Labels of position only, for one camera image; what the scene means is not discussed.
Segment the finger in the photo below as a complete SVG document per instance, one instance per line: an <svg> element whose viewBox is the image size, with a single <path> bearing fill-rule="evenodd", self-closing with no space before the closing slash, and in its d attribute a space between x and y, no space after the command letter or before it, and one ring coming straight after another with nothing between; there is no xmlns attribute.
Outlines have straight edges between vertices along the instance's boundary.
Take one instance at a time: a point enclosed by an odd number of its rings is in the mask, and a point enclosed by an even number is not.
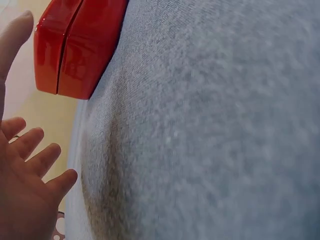
<svg viewBox="0 0 320 240"><path fill-rule="evenodd" d="M3 120L1 129L8 141L25 129L27 123L22 117L14 117L8 120Z"/></svg>
<svg viewBox="0 0 320 240"><path fill-rule="evenodd" d="M34 174L43 178L48 170L61 154L61 148L58 144L52 143L40 153L26 162L26 167Z"/></svg>
<svg viewBox="0 0 320 240"><path fill-rule="evenodd" d="M64 196L70 191L73 185L75 185L77 178L77 172L69 169L46 183L57 204L60 204Z"/></svg>
<svg viewBox="0 0 320 240"><path fill-rule="evenodd" d="M30 11L13 20L0 35L0 120L4 114L5 82L20 47L30 37L34 18Z"/></svg>
<svg viewBox="0 0 320 240"><path fill-rule="evenodd" d="M10 145L19 153L22 159L27 160L44 136L44 131L41 128L33 128L14 142L10 143Z"/></svg>

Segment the red object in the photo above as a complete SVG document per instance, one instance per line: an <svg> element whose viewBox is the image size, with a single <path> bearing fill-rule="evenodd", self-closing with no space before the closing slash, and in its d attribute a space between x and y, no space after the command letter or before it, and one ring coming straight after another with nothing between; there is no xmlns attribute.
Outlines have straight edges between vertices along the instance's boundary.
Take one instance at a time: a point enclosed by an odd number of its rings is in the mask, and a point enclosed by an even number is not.
<svg viewBox="0 0 320 240"><path fill-rule="evenodd" d="M89 99L110 62L127 0L52 0L34 33L38 90Z"/></svg>

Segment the hand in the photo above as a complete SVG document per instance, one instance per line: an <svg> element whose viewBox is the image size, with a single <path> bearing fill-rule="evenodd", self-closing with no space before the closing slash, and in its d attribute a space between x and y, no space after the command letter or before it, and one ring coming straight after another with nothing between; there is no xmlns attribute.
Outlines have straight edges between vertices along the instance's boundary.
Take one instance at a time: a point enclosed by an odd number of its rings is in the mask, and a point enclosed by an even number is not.
<svg viewBox="0 0 320 240"><path fill-rule="evenodd" d="M0 37L0 117L4 112L5 81L12 61L33 29L30 12L9 24ZM14 142L9 141L26 127L22 118L1 121L0 128L0 239L49 240L54 230L58 207L77 180L74 170L67 170L44 183L42 177L61 153L51 144L29 159L44 137L35 128Z"/></svg>

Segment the floor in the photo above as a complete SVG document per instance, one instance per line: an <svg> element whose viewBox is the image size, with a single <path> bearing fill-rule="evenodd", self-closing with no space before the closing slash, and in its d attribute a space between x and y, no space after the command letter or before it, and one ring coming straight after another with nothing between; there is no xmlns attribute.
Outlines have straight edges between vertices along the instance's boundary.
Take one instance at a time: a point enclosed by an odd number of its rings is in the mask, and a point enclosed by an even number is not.
<svg viewBox="0 0 320 240"><path fill-rule="evenodd" d="M49 0L0 0L0 28L24 10L32 11L36 23L49 2ZM21 48L14 61L6 87L5 116L23 117L27 121L26 131L34 127L44 129L44 140L35 154L53 142L62 148L61 157L43 178L47 182L66 170L77 101L36 90L33 72L33 36ZM65 211L64 201L59 210Z"/></svg>

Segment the gray fabric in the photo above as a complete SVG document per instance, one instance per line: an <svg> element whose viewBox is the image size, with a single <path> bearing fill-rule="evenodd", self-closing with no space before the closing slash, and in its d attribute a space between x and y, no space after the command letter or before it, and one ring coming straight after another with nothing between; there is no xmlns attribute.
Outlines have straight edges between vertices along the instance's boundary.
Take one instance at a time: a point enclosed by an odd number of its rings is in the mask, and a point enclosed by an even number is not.
<svg viewBox="0 0 320 240"><path fill-rule="evenodd" d="M319 239L319 13L131 0L83 103L66 239Z"/></svg>

